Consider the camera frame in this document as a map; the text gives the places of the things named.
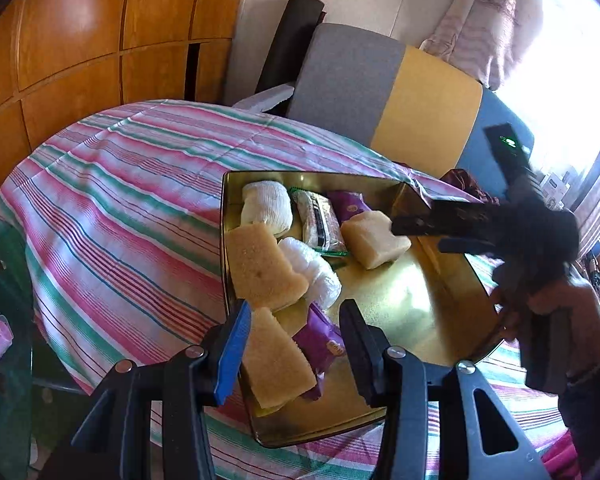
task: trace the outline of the blue gripper pad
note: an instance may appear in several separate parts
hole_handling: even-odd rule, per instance
[[[224,322],[218,338],[219,343],[225,342],[218,357],[218,381],[214,390],[218,406],[224,404],[234,389],[250,330],[251,307],[249,303],[243,301],[240,309],[232,313]]]

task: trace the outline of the hand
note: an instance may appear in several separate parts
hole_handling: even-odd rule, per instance
[[[499,287],[490,294],[493,304],[502,305],[501,336],[512,341],[518,333],[520,316],[508,308]],[[600,364],[600,300],[591,284],[582,278],[561,278],[531,296],[528,306],[536,314],[550,314],[560,306],[571,308],[573,347],[568,376],[576,376]]]

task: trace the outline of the gold tray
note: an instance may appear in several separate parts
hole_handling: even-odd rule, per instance
[[[227,312],[237,301],[224,252],[224,234],[240,225],[242,188],[250,182],[275,180],[287,189],[315,192],[361,192],[371,209],[390,218],[418,214],[428,206],[408,184],[370,176],[301,171],[231,171],[222,179],[221,260]],[[302,239],[301,222],[284,235]],[[482,283],[461,254],[442,254],[438,240],[411,237],[412,246],[400,259],[365,270],[352,256],[328,258],[342,282],[342,293],[326,315],[338,323],[340,303],[354,298],[369,324],[380,327],[391,344],[400,345],[424,362],[452,366],[461,359],[480,360],[500,340],[489,341],[496,311]],[[290,334],[306,322],[303,300],[279,310],[276,318]],[[316,401],[298,398],[267,416],[254,416],[255,400],[244,375],[239,377],[254,439],[265,447],[301,444],[371,424],[384,409],[368,407],[358,395],[346,358],[338,358],[325,374],[324,394]]]

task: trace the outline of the gray chair backrest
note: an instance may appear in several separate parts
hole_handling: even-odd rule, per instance
[[[369,146],[406,46],[363,28],[314,32],[286,116]]]

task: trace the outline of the person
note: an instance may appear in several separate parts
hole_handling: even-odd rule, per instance
[[[508,308],[498,287],[491,293],[491,300],[503,306],[499,315],[503,338],[515,339],[518,314]],[[560,306],[571,307],[573,347],[568,386],[558,398],[558,409],[571,431],[581,472],[586,475],[600,459],[600,300],[591,284],[574,272],[531,296],[528,306],[536,314],[550,314]]]

